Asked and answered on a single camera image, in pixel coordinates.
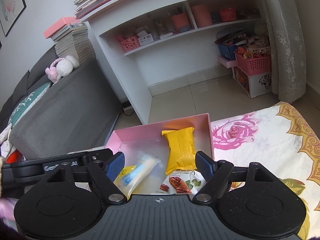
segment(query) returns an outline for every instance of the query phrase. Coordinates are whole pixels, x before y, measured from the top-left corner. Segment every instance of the pink book box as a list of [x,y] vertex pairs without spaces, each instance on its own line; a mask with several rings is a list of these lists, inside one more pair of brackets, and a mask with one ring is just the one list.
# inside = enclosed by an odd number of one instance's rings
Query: pink book box
[[48,29],[46,29],[43,32],[44,37],[50,38],[52,35],[54,35],[58,30],[60,30],[64,25],[70,24],[70,23],[78,23],[80,20],[77,20],[75,16],[72,17],[62,17],[58,21],[56,21],[54,24],[52,24]]
[[209,114],[199,114],[164,122],[140,125],[115,130],[109,137],[106,148],[113,154],[121,151],[125,155],[125,166],[135,165],[141,154],[159,159],[152,170],[133,192],[135,194],[153,194],[164,181],[169,156],[169,145],[161,135],[162,130],[179,130],[194,127],[193,138],[196,151],[203,151],[213,158],[213,145]]

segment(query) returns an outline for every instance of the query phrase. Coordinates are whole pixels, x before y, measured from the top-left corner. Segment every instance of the pink pencil cup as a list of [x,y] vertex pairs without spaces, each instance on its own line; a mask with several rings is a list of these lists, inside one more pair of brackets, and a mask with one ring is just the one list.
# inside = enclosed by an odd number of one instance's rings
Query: pink pencil cup
[[189,22],[187,13],[181,13],[181,14],[171,16],[171,20],[174,25],[174,28],[178,33],[180,32],[179,29],[184,26],[188,26],[190,29],[190,22]]
[[211,14],[206,5],[201,4],[192,6],[191,11],[196,20],[198,28],[212,25]]

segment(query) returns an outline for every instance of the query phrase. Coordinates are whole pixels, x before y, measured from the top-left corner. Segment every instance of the cable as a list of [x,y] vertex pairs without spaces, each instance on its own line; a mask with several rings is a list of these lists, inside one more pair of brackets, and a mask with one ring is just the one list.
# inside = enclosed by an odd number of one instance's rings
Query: cable
[[131,116],[131,115],[134,113],[134,110],[132,111],[131,114],[126,114],[126,113],[124,112],[124,110],[122,109],[122,113],[124,113],[126,116]]

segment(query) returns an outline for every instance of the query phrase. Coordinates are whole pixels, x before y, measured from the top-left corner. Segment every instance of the stuffed bunny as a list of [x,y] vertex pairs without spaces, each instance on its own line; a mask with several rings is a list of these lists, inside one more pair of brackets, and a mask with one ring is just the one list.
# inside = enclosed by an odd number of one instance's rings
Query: stuffed bunny
[[65,58],[58,58],[52,62],[50,68],[46,68],[45,73],[53,83],[56,83],[79,66],[79,61],[75,57],[68,55]]
[[56,69],[55,65],[60,60],[62,60],[62,58],[56,59],[54,62],[51,63],[50,68],[46,68],[44,71],[48,75],[48,79],[50,81],[52,81],[53,83],[57,82],[58,73],[57,73],[57,69]]

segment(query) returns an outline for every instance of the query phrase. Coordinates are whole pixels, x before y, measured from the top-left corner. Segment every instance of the framed picture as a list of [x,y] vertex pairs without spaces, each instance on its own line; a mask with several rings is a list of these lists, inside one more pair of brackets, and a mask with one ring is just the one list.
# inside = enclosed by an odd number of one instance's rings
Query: framed picture
[[27,7],[24,0],[0,0],[0,23],[4,35],[7,36],[12,26]]

